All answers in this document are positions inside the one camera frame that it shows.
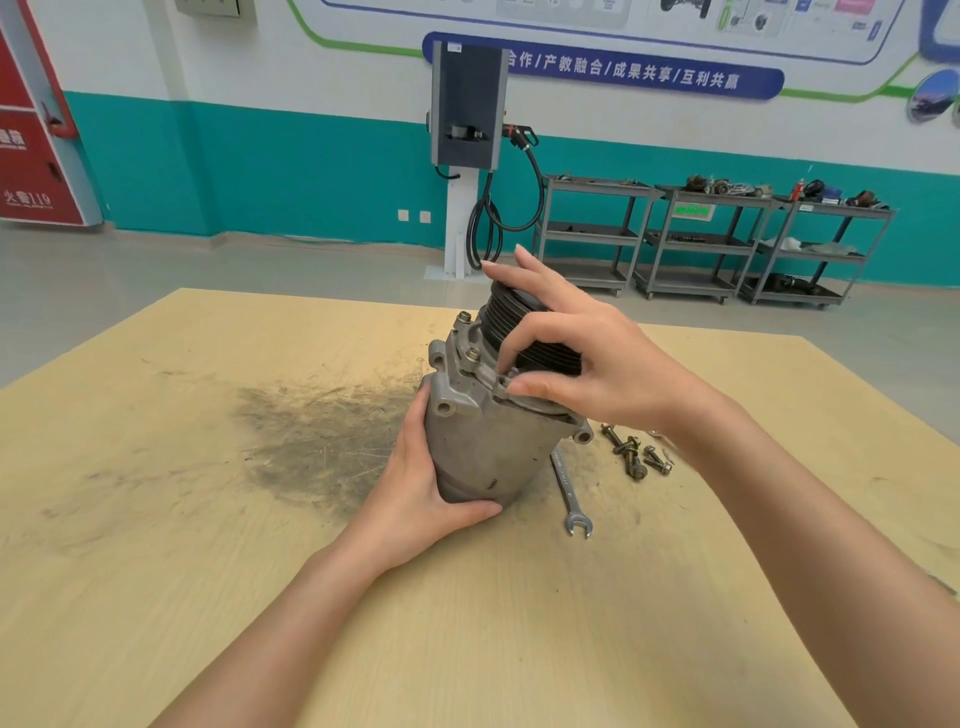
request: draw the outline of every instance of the floor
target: floor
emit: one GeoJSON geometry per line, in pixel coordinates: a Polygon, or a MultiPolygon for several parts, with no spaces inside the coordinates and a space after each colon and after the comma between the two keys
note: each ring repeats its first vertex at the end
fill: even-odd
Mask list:
{"type": "MultiPolygon", "coordinates": [[[[182,287],[452,308],[477,308],[488,296],[475,282],[424,279],[428,266],[443,264],[442,251],[246,234],[221,242],[0,227],[0,386],[182,287]]],[[[960,443],[960,290],[861,284],[827,311],[646,301],[634,290],[605,300],[641,323],[803,336],[960,443]]]]}

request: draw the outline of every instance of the compressor housing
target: compressor housing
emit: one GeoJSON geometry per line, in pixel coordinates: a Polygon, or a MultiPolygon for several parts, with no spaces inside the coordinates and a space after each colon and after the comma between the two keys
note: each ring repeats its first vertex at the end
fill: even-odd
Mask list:
{"type": "Polygon", "coordinates": [[[496,373],[500,344],[531,311],[547,308],[500,282],[475,320],[461,311],[446,341],[430,343],[437,371],[430,381],[424,425],[444,500],[495,500],[508,505],[550,461],[564,437],[585,445],[593,439],[586,418],[554,401],[507,393],[523,372],[577,376],[580,354],[563,344],[535,342],[519,354],[506,375],[496,373]]]}

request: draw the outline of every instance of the charging cable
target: charging cable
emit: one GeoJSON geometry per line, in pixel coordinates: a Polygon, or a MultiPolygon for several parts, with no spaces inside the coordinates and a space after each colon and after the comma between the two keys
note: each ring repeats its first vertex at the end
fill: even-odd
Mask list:
{"type": "Polygon", "coordinates": [[[518,227],[506,225],[500,218],[500,212],[493,203],[490,195],[490,189],[493,185],[493,172],[487,173],[487,181],[484,184],[483,195],[477,200],[477,204],[473,206],[473,210],[470,212],[469,222],[467,223],[467,261],[470,264],[470,268],[475,271],[480,270],[480,263],[483,260],[493,262],[500,257],[500,253],[503,250],[504,232],[523,232],[534,227],[540,219],[540,215],[543,213],[543,206],[546,202],[546,187],[543,184],[543,174],[540,172],[540,166],[537,164],[537,158],[534,157],[533,153],[533,147],[540,144],[540,139],[530,127],[519,127],[513,124],[504,125],[503,135],[509,138],[510,143],[524,152],[530,160],[530,166],[534,168],[534,174],[537,175],[537,188],[540,194],[540,200],[537,203],[537,212],[534,213],[534,216],[530,218],[529,222],[518,227]],[[483,253],[483,257],[481,257],[480,251],[477,248],[477,232],[480,228],[480,218],[484,212],[486,212],[490,218],[490,225],[487,229],[487,248],[483,253]],[[496,236],[495,249],[493,247],[494,236],[496,236]]]}

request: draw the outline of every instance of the white wall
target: white wall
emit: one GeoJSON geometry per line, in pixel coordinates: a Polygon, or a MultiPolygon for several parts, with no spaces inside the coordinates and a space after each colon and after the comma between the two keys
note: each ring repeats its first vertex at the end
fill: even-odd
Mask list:
{"type": "MultiPolygon", "coordinates": [[[[255,4],[256,24],[247,25],[182,15],[173,0],[31,0],[71,90],[177,98],[180,72],[181,93],[198,101],[422,122],[425,61],[327,50],[285,0],[255,4]],[[160,2],[168,28],[144,10],[160,2]]],[[[898,83],[931,69],[916,61],[898,83]]],[[[510,119],[548,135],[960,174],[960,129],[948,114],[917,126],[905,107],[884,97],[760,103],[529,77],[511,78],[507,98],[510,119]]]]}

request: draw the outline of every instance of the red fire cabinet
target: red fire cabinet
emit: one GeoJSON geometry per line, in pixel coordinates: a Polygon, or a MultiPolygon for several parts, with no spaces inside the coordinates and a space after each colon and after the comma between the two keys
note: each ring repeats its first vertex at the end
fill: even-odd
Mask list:
{"type": "Polygon", "coordinates": [[[26,3],[0,0],[0,218],[96,225],[103,217],[76,142],[62,138],[69,109],[24,12],[26,3]]]}

